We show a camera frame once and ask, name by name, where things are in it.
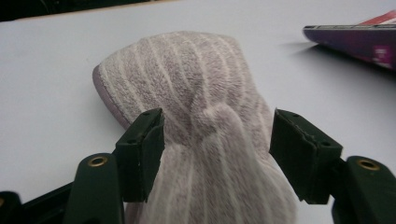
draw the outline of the metal grommet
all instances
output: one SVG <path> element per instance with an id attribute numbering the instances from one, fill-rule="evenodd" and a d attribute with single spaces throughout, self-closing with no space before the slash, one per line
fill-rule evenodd
<path id="1" fill-rule="evenodd" d="M 98 156 L 90 159 L 88 161 L 88 165 L 91 167 L 97 167 L 105 164 L 107 162 L 107 157 L 104 156 Z"/>
<path id="2" fill-rule="evenodd" d="M 377 171 L 379 166 L 372 161 L 368 160 L 358 160 L 358 165 L 367 170 Z"/>

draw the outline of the black clamp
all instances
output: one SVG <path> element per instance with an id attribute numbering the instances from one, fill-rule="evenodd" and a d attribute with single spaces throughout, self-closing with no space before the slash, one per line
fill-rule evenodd
<path id="1" fill-rule="evenodd" d="M 327 204 L 336 224 L 396 223 L 396 178 L 378 161 L 340 159 L 342 146 L 298 114 L 275 112 L 270 153 L 300 201 Z"/>
<path id="2" fill-rule="evenodd" d="M 124 202 L 149 197 L 164 150 L 163 111 L 139 115 L 112 154 L 82 160 L 73 183 L 21 204 L 17 193 L 0 192 L 0 224 L 121 224 Z"/>

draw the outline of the white table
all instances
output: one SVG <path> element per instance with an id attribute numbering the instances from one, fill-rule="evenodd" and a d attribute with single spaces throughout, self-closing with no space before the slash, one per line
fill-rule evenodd
<path id="1" fill-rule="evenodd" d="M 111 152 L 123 129 L 92 69 L 141 37 L 177 30 L 235 37 L 272 109 L 299 113 L 345 149 L 396 173 L 396 74 L 312 48 L 308 24 L 350 24 L 396 1 L 175 1 L 0 23 L 0 190 L 27 202 Z M 298 223 L 332 223 L 330 205 L 299 203 Z"/>

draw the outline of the dark background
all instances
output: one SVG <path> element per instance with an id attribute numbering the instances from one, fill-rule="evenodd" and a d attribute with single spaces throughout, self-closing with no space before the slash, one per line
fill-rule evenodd
<path id="1" fill-rule="evenodd" d="M 0 21 L 113 7 L 148 0 L 0 0 Z"/>

